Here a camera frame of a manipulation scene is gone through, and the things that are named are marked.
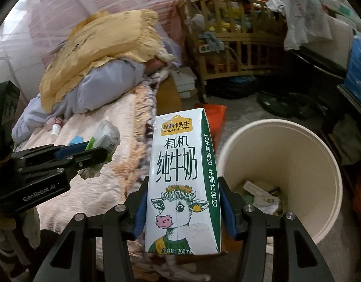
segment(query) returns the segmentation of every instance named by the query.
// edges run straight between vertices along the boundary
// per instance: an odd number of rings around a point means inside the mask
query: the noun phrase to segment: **yellow pillow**
[[[132,10],[100,13],[93,21],[77,25],[42,77],[42,108],[51,113],[54,104],[76,87],[91,68],[112,59],[127,57],[147,62],[157,56],[164,62],[171,60],[153,28],[157,19],[153,10]]]

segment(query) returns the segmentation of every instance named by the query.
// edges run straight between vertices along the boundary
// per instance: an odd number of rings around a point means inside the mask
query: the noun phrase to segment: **pink cow nose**
[[[159,228],[162,229],[166,229],[168,227],[171,227],[173,224],[172,222],[172,218],[170,217],[170,215],[166,215],[166,216],[156,216],[156,225]]]

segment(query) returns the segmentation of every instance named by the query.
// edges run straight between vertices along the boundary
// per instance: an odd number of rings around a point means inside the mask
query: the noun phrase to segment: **cow's green shirt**
[[[193,254],[186,238],[180,239],[178,241],[170,241],[166,238],[166,236],[155,240],[154,243],[150,246],[148,252],[171,255]]]

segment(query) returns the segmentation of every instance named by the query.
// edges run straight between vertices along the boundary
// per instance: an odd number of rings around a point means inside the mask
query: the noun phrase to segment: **mosquito net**
[[[20,0],[0,27],[0,82],[11,80],[21,91],[24,105],[38,86],[52,51],[66,40],[72,28],[89,15],[107,10],[117,13],[148,8],[159,14],[159,31],[167,49],[180,56],[168,34],[177,0]]]

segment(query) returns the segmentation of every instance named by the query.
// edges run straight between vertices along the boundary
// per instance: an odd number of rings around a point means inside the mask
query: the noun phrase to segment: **flower crown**
[[[192,192],[192,186],[189,186],[189,185],[177,185],[177,184],[169,185],[166,188],[165,193],[174,192],[174,191],[183,191],[185,193],[191,193]]]

